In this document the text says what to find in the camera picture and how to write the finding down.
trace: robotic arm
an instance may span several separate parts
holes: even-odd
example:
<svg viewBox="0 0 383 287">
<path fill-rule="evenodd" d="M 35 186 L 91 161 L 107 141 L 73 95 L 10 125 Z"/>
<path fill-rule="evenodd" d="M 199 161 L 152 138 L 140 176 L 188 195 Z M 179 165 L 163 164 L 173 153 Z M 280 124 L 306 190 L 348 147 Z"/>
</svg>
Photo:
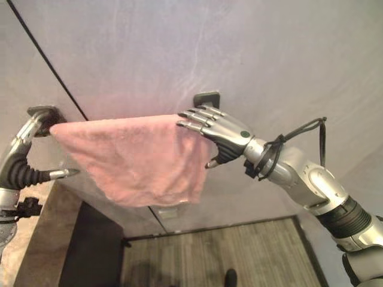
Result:
<svg viewBox="0 0 383 287">
<path fill-rule="evenodd" d="M 2 251 L 16 235 L 20 218 L 40 215 L 42 205 L 35 197 L 19 202 L 20 190 L 31 185 L 77 174 L 75 169 L 39 171 L 28 165 L 27 155 L 32 139 L 49 135 L 49 128 L 63 122 L 59 111 L 52 106 L 28 110 L 31 118 L 20 129 L 0 159 L 0 260 Z"/>
<path fill-rule="evenodd" d="M 179 113 L 190 121 L 178 126 L 199 132 L 218 147 L 218 155 L 206 168 L 244 155 L 246 174 L 268 178 L 317 217 L 345 252 L 344 267 L 354 286 L 383 286 L 383 222 L 366 212 L 323 166 L 309 161 L 297 148 L 283 143 L 302 131 L 321 126 L 326 118 L 314 120 L 273 142 L 256 138 L 251 129 L 219 109 L 202 105 Z M 321 161 L 324 165 L 324 144 Z"/>
</svg>

